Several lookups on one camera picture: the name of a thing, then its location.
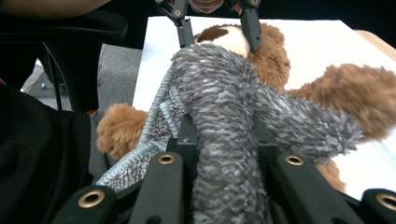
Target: knitted texture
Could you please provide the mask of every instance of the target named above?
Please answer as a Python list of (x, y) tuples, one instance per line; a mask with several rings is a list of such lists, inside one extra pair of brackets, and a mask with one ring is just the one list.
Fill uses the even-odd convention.
[(253, 67), (212, 46), (182, 50), (174, 65), (175, 88), (200, 139), (194, 223), (270, 222), (253, 134)]
[(116, 192), (120, 192), (123, 189), (127, 189), (132, 186), (132, 184), (137, 183), (142, 180), (146, 174), (149, 167), (149, 162), (156, 154), (162, 152), (160, 149), (151, 145), (151, 147), (144, 155), (141, 157), (135, 157), (133, 161), (130, 161), (128, 169), (120, 169), (120, 175), (118, 178), (114, 178), (110, 181), (107, 186), (112, 188)]

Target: person's hand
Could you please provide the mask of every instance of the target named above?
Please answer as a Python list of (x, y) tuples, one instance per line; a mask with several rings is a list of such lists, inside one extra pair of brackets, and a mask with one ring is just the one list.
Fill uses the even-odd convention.
[(190, 0), (192, 7), (206, 14), (218, 9), (223, 3), (224, 0)]

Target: black clamp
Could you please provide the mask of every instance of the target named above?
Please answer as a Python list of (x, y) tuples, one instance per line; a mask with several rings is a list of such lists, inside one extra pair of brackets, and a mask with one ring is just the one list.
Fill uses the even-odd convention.
[(190, 19), (185, 19), (189, 0), (155, 0), (157, 10), (168, 17), (176, 26), (180, 48), (194, 44)]
[[(242, 8), (241, 25), (242, 32), (250, 46), (250, 52), (256, 51), (262, 42), (262, 28), (260, 27), (257, 7), (261, 0), (226, 0), (225, 3), (231, 11), (239, 5)], [(174, 4), (170, 0), (155, 0), (157, 10), (168, 17), (176, 26), (178, 41), (183, 49), (194, 44), (190, 19), (185, 19), (189, 0), (176, 0)]]
[(262, 42), (262, 28), (260, 27), (257, 8), (261, 0), (225, 0), (228, 9), (233, 11), (238, 5), (242, 8), (242, 32), (250, 46), (250, 52), (256, 51)]

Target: black chair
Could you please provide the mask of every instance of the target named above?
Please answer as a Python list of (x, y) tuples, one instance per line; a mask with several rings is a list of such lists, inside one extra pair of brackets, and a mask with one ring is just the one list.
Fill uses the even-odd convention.
[(122, 16), (95, 10), (72, 19), (28, 21), (0, 16), (0, 43), (43, 43), (49, 64), (58, 109), (62, 109), (56, 77), (57, 67), (67, 88), (73, 111), (99, 108), (97, 75), (103, 43), (120, 42), (128, 30)]

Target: metal screw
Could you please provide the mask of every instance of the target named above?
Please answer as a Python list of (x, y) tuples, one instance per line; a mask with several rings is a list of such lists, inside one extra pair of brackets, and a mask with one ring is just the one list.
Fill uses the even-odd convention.
[(304, 164), (304, 161), (301, 158), (296, 157), (296, 156), (288, 156), (285, 159), (291, 165), (303, 165)]
[(170, 155), (170, 154), (166, 154), (166, 155), (163, 155), (160, 158), (158, 158), (158, 162), (160, 164), (164, 164), (164, 165), (170, 164), (170, 163), (172, 163), (174, 161), (175, 161), (175, 157), (173, 155)]
[(82, 195), (78, 200), (78, 206), (90, 208), (99, 204), (105, 198), (105, 193), (100, 189), (94, 189)]
[(376, 199), (383, 206), (387, 207), (390, 210), (396, 211), (396, 197), (382, 193), (376, 195)]
[(180, 10), (176, 10), (176, 11), (175, 11), (175, 16), (179, 17), (180, 15), (181, 15)]

